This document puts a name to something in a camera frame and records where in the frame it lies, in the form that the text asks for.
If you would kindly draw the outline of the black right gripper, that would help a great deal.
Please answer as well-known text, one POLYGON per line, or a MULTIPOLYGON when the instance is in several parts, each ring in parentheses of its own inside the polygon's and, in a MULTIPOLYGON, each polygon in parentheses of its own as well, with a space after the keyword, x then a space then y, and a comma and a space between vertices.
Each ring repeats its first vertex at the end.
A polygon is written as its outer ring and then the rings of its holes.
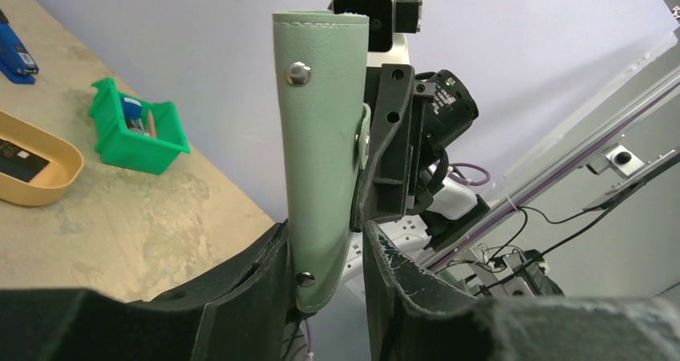
POLYGON ((415 199, 407 214, 430 211, 463 216, 478 204, 472 190, 448 176, 446 151, 479 116, 469 90, 445 69, 415 75, 408 64, 368 67, 364 90, 364 101, 371 110, 368 157, 355 189, 352 230, 361 230, 365 221, 397 221, 405 214, 412 156, 409 126, 414 76, 418 81, 432 83, 434 95, 423 106, 415 199))

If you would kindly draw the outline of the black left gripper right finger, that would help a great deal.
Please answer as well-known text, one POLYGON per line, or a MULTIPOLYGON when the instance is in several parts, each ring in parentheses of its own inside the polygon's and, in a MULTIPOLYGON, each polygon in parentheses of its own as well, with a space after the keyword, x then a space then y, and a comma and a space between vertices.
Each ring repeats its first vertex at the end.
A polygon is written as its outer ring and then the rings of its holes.
POLYGON ((679 313, 655 298, 476 298, 364 225, 373 360, 676 360, 679 313))

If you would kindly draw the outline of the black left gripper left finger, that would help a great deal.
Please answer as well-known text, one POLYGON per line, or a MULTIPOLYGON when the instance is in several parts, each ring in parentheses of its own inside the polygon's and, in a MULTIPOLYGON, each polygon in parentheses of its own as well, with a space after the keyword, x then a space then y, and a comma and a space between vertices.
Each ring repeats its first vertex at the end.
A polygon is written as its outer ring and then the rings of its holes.
POLYGON ((288 230, 150 301, 84 288, 1 292, 4 360, 276 360, 291 307, 288 230))

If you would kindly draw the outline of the green card holder wallet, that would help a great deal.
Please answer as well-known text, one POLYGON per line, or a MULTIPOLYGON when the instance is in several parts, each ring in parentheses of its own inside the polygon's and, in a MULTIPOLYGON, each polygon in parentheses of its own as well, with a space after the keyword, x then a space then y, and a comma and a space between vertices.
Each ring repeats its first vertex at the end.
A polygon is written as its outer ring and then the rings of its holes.
POLYGON ((360 14, 273 15, 289 247, 297 308, 307 314, 332 299, 348 254, 370 128, 368 38, 368 19, 360 14))

